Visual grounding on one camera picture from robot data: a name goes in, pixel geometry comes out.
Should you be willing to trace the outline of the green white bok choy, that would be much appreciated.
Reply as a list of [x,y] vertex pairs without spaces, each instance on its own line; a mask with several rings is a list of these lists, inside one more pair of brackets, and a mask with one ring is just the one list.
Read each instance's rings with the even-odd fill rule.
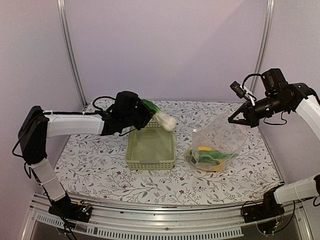
[[158,106],[149,100],[143,99],[142,102],[152,111],[152,119],[158,123],[167,132],[172,132],[176,127],[176,119],[171,115],[164,113]]

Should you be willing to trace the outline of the clear zip top bag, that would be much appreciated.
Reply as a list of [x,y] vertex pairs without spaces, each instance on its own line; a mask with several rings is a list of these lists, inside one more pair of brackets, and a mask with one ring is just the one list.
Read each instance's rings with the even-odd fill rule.
[[222,113],[206,126],[192,130],[192,141],[189,147],[192,148],[192,154],[189,154],[187,150],[185,158],[196,169],[202,171],[213,172],[210,171],[211,166],[217,166],[221,162],[224,163],[224,169],[236,157],[232,159],[200,160],[198,147],[210,147],[213,151],[238,154],[239,156],[249,135],[246,126],[228,123],[228,114]]

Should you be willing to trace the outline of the bright green cucumber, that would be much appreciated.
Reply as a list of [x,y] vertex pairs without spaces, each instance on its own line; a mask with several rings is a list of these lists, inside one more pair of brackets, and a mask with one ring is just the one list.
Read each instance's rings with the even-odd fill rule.
[[233,159],[237,157],[236,153],[225,153],[215,150],[200,150],[199,159],[200,160],[217,160],[217,159]]

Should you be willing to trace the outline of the yellow lemon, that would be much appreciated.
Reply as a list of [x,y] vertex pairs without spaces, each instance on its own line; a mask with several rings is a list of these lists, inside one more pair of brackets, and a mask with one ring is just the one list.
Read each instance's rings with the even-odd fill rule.
[[[207,146],[199,146],[197,150],[198,151],[212,151],[213,149],[211,147],[207,147]],[[191,147],[188,149],[188,153],[192,154],[192,148]]]
[[224,168],[224,163],[221,162],[219,165],[211,166],[211,167],[210,167],[210,171],[213,171],[213,172],[216,171],[216,172],[218,172],[218,171],[222,171],[223,168]]

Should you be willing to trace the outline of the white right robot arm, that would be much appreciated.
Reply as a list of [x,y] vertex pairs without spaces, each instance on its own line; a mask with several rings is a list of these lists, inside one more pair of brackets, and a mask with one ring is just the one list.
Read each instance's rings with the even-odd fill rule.
[[[254,128],[259,125],[261,119],[282,112],[296,113],[316,137],[320,137],[320,101],[316,92],[304,83],[288,84],[255,103],[251,100],[246,101],[228,117],[228,122]],[[274,214],[278,210],[278,205],[319,197],[320,174],[282,185],[272,194],[273,199],[266,200],[258,208],[262,218],[269,218]]]

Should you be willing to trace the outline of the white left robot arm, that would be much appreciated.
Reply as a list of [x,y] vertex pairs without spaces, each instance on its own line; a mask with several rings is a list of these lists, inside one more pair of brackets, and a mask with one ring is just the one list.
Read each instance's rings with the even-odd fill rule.
[[55,202],[55,209],[63,217],[70,217],[75,211],[74,205],[65,199],[67,193],[47,160],[47,139],[68,135],[111,136],[129,127],[141,130],[154,114],[155,111],[131,91],[119,92],[109,108],[94,112],[43,110],[36,105],[24,120],[15,146],[20,147],[19,157],[31,167],[40,185]]

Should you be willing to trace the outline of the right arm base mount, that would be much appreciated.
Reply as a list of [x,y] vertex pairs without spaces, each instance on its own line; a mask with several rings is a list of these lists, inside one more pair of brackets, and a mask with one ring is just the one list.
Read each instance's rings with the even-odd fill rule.
[[273,219],[270,222],[259,223],[257,225],[258,230],[265,235],[274,234],[276,232],[283,220],[284,213],[285,210],[283,205],[276,202],[274,193],[271,191],[268,191],[263,195],[262,203],[256,203],[250,200],[245,202],[240,209],[240,214],[245,223],[280,217],[279,220]]

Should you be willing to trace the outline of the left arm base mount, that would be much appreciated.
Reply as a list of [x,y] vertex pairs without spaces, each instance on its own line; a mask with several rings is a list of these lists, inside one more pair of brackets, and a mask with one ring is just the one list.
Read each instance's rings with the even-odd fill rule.
[[83,200],[74,203],[66,193],[65,196],[59,200],[50,200],[48,213],[63,219],[88,223],[92,210],[90,203],[85,203]]

